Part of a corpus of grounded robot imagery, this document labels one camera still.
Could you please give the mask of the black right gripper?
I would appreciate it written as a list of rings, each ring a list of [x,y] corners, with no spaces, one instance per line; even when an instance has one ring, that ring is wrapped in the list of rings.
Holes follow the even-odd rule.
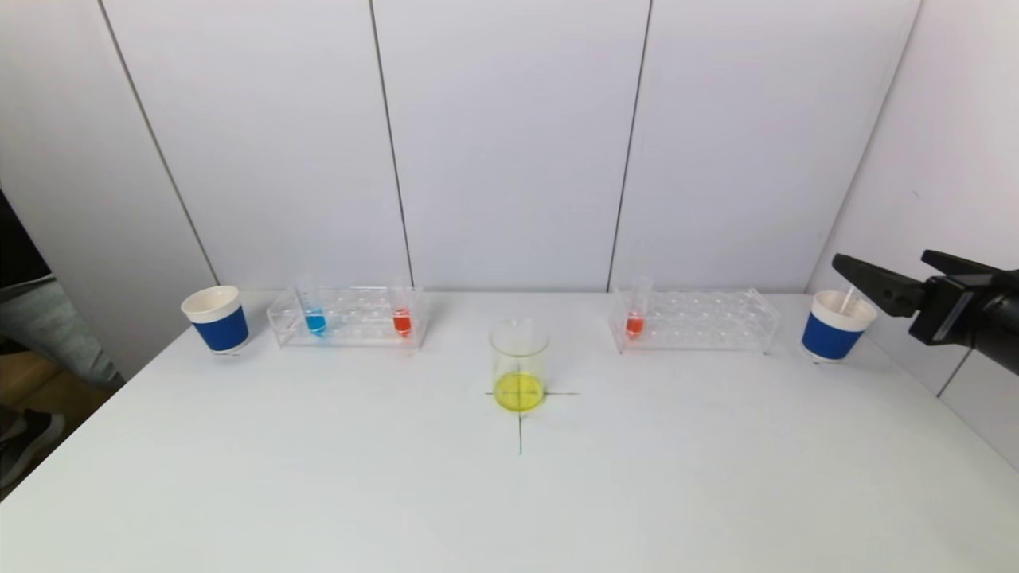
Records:
[[[925,250],[942,273],[927,283],[883,267],[834,254],[832,268],[891,317],[912,317],[909,333],[928,347],[975,349],[1018,373],[1018,271],[1001,271],[945,251]]]

